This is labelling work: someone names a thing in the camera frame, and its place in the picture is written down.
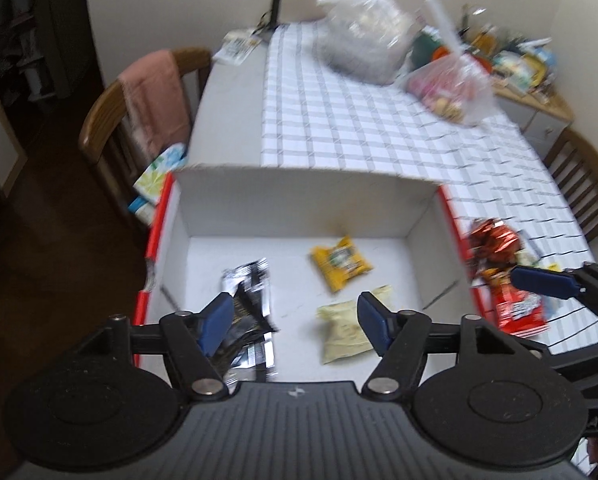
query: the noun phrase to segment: blue gripper pad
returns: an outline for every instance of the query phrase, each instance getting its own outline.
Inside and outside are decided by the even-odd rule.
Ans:
[[[222,292],[198,316],[201,319],[201,334],[197,340],[199,348],[206,357],[212,357],[233,323],[233,297]]]
[[[380,357],[388,352],[393,338],[390,335],[388,319],[396,317],[370,292],[362,292],[357,300],[357,320],[365,336]]]
[[[580,286],[573,276],[533,267],[515,267],[510,272],[510,282],[519,290],[560,300],[575,298],[580,293]]]

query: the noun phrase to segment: door frame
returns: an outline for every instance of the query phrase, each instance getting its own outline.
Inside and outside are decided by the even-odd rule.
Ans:
[[[14,166],[12,166],[12,169],[10,170],[10,174],[8,175],[8,178],[6,179],[5,183],[3,184],[3,187],[1,188],[3,194],[5,196],[7,196],[10,194],[10,191],[12,190],[12,187],[14,186],[15,180],[19,176],[19,173],[21,173],[21,170],[23,169],[23,166],[25,165],[26,160],[28,160],[28,156],[26,155],[25,150],[23,149],[23,147],[19,143],[18,139],[16,138],[15,131],[12,128],[12,124],[10,124],[10,121],[8,120],[8,116],[6,115],[6,111],[3,109],[3,105],[1,104],[1,101],[0,101],[0,123],[1,123],[1,126],[3,126],[3,129],[5,130],[8,138],[10,139],[10,142],[14,146],[14,149],[17,154],[16,162],[15,162]]]

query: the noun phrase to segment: metal pivot bolt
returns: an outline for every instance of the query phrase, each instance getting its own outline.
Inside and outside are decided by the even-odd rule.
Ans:
[[[368,389],[375,394],[393,394],[399,388],[399,383],[390,377],[375,377],[368,381]]]
[[[223,383],[217,379],[198,379],[192,383],[192,389],[199,395],[214,395],[223,390]]]

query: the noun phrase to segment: plastic bag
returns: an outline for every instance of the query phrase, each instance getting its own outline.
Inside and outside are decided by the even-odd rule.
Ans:
[[[318,38],[322,60],[362,82],[387,85],[403,65],[413,19],[393,0],[317,0],[328,11]]]
[[[426,0],[441,40],[450,51],[411,73],[406,91],[431,112],[448,121],[474,126],[498,112],[490,76],[470,54],[464,54],[455,28],[438,0]]]

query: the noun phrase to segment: yellow snack bag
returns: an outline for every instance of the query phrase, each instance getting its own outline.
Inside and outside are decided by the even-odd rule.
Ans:
[[[311,255],[332,292],[342,290],[350,278],[373,268],[359,254],[352,240],[347,236],[343,237],[333,248],[314,247]]]

